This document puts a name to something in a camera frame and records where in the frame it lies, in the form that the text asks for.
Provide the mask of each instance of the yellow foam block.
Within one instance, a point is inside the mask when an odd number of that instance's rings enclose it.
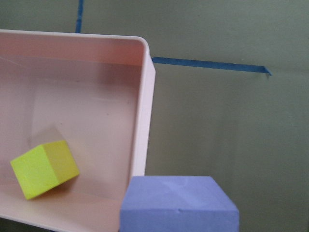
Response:
[[[12,160],[11,166],[27,200],[79,174],[64,140],[39,145]]]

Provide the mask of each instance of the cube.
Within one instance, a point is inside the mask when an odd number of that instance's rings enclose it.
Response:
[[[120,232],[238,232],[239,211],[209,176],[136,176]]]
[[[11,166],[27,200],[79,174],[64,140],[39,145],[12,160]]]

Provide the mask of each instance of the blue block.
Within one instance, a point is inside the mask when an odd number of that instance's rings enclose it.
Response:
[[[136,176],[120,232],[238,232],[239,211],[210,176]]]

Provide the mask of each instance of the blue tape strip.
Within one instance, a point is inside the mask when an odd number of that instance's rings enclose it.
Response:
[[[233,64],[233,63],[222,63],[212,61],[201,61],[191,59],[175,59],[175,58],[164,58],[164,57],[153,57],[153,63],[158,64],[171,64],[171,65],[182,65],[191,67],[211,68],[211,69],[226,69],[235,71],[255,72],[255,73],[267,73],[272,76],[271,72],[264,66],[249,65],[249,64]]]
[[[84,0],[79,0],[75,33],[81,33],[81,30],[82,30],[82,19],[83,19],[83,10],[84,10]]]

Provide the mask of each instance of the pink plastic container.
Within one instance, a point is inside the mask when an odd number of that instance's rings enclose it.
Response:
[[[144,175],[155,69],[139,37],[0,30],[0,217],[58,232],[117,232]],[[10,160],[65,139],[80,175],[25,200]]]

